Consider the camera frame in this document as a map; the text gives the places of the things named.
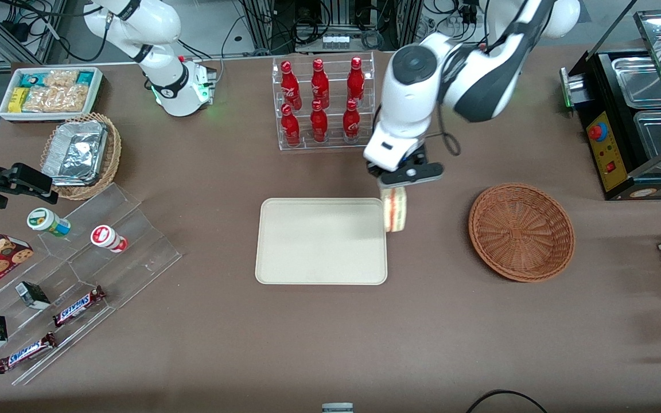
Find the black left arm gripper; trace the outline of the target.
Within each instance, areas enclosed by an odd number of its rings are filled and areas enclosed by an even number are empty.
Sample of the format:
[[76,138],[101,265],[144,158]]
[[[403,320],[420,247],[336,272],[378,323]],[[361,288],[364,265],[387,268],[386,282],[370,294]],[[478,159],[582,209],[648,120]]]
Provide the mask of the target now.
[[407,194],[411,185],[440,180],[444,167],[439,162],[429,162],[423,144],[404,158],[395,172],[387,172],[370,161],[367,161],[367,172],[376,178],[380,197],[386,197],[386,188],[402,187]]

